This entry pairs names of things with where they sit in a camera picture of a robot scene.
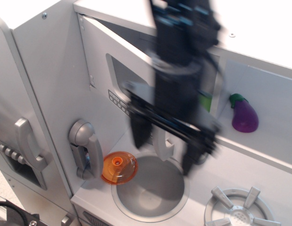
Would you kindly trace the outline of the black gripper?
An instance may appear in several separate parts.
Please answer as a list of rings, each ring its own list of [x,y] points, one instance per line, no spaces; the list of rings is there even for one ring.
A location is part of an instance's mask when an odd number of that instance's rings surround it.
[[[155,125],[186,142],[182,159],[183,175],[196,165],[196,146],[205,141],[211,154],[221,126],[199,103],[203,68],[190,71],[155,70],[155,86],[128,81],[128,108],[135,147],[139,149],[150,138]]]

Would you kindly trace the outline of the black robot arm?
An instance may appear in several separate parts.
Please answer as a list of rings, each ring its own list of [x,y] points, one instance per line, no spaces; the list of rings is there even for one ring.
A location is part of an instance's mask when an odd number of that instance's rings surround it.
[[[165,7],[151,2],[156,26],[151,53],[154,86],[126,82],[134,144],[140,148],[157,126],[187,147],[182,159],[188,175],[201,156],[215,149],[218,121],[200,104],[205,62],[216,66],[208,49],[218,43],[220,25],[207,0],[169,0]]]

